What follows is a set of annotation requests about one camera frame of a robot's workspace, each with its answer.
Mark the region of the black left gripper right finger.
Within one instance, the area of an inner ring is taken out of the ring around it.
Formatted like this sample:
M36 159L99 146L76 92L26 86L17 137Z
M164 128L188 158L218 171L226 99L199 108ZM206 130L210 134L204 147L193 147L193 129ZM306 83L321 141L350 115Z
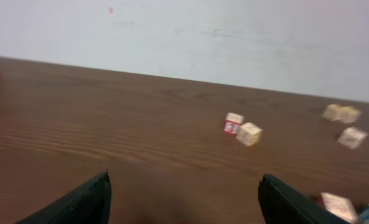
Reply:
M264 174L258 201L267 224L346 224L272 174Z

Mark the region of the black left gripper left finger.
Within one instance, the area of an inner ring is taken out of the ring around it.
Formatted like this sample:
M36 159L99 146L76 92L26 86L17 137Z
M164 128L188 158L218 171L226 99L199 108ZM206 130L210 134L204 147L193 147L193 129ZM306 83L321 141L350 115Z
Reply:
M111 195L110 177L105 171L18 221L18 224L107 224Z

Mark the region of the wooden block hourglass print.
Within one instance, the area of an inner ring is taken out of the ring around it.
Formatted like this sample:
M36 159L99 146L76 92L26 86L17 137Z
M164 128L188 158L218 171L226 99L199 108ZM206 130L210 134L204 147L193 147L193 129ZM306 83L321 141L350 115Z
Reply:
M350 199L328 192L319 194L318 202L322 208L347 223L356 223L358 216Z

